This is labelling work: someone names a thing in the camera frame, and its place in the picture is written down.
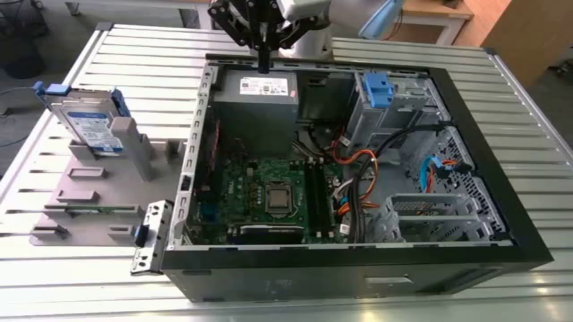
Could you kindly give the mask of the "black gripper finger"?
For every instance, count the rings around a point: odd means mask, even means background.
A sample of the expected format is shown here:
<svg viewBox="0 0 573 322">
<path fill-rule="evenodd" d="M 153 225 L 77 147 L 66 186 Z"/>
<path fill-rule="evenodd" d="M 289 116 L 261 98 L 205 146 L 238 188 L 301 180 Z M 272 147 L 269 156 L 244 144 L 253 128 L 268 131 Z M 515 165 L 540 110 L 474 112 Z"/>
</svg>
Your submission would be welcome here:
<svg viewBox="0 0 573 322">
<path fill-rule="evenodd" d="M 210 1 L 208 5 L 208 15 L 218 27 L 225 31 L 238 46 L 246 46 L 256 52 L 257 72 L 264 72 L 264 41 L 261 37 L 261 23 L 257 21 L 245 21 L 238 17 L 237 20 L 228 22 L 222 17 L 225 10 L 221 1 Z"/>
<path fill-rule="evenodd" d="M 276 23 L 268 23 L 264 35 L 264 72 L 272 66 L 271 57 L 277 52 L 285 58 L 328 59 L 331 58 L 329 22 L 325 18 L 312 16 L 277 28 Z"/>
</svg>

